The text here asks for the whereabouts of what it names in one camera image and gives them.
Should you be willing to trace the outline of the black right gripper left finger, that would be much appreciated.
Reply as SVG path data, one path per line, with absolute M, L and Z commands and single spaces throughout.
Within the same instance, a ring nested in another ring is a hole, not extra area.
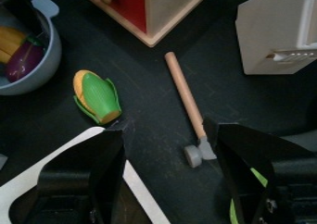
M 24 224 L 112 224 L 129 129 L 101 130 L 44 165 Z

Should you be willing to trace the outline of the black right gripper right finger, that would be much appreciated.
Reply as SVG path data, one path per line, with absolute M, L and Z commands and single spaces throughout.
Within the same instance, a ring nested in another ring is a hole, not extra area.
M 203 121 L 236 224 L 317 224 L 317 155 L 235 123 Z

